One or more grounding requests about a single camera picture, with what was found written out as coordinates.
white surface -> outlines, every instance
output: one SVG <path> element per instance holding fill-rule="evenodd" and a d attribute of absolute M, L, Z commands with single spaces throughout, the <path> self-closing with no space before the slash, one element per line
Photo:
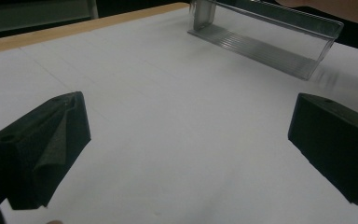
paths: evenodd
<path fill-rule="evenodd" d="M 0 52 L 0 130 L 83 91 L 92 140 L 48 209 L 9 224 L 357 223 L 287 140 L 299 92 L 358 111 L 358 50 L 295 77 L 188 35 L 188 9 Z"/>

transparent plastic box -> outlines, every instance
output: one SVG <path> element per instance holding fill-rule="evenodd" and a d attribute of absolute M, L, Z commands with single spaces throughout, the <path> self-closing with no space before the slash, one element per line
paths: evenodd
<path fill-rule="evenodd" d="M 339 36 L 343 23 L 251 0 L 232 5 L 192 0 L 188 32 L 303 80 Z"/>

plastic tray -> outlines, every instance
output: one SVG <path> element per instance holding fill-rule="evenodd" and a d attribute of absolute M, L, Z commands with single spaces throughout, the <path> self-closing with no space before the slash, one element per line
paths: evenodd
<path fill-rule="evenodd" d="M 339 36 L 343 23 L 269 3 L 192 0 L 189 33 L 304 80 Z"/>

wooden table edge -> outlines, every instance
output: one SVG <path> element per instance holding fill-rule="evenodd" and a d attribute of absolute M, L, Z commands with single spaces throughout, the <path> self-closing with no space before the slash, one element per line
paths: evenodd
<path fill-rule="evenodd" d="M 16 49 L 27 45 L 41 43 L 44 41 L 76 35 L 83 32 L 92 31 L 110 25 L 119 24 L 125 21 L 134 21 L 145 17 L 150 17 L 177 9 L 188 7 L 187 3 L 173 3 L 161 7 L 151 7 L 138 11 L 123 13 L 111 17 L 100 18 L 92 21 L 82 21 L 70 25 L 54 27 L 51 29 L 35 31 L 22 35 L 13 35 L 0 38 L 0 51 Z"/>

clear plastic container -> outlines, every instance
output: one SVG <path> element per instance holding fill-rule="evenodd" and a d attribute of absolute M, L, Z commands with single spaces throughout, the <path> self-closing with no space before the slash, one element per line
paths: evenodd
<path fill-rule="evenodd" d="M 250 0 L 226 5 L 192 0 L 189 33 L 304 80 L 339 36 L 343 23 Z"/>

